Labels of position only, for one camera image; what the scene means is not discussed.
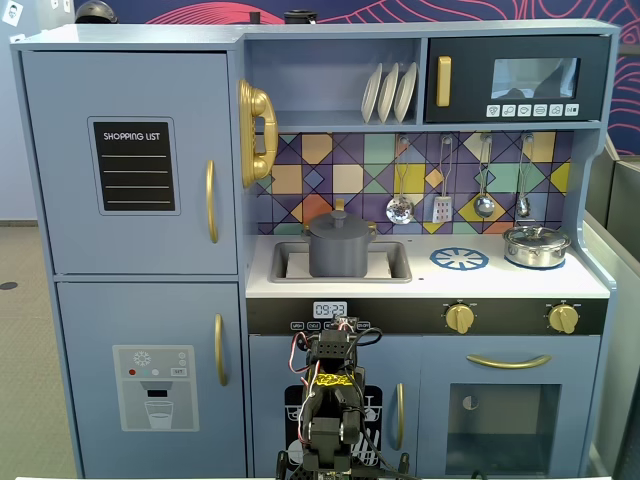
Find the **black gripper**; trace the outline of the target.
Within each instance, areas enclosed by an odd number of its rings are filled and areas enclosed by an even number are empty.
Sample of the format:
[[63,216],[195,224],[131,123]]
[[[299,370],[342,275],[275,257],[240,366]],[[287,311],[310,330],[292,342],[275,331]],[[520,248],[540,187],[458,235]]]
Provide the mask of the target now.
[[356,338],[356,333],[346,324],[337,328],[325,329],[319,336],[320,342],[325,343],[350,343]]

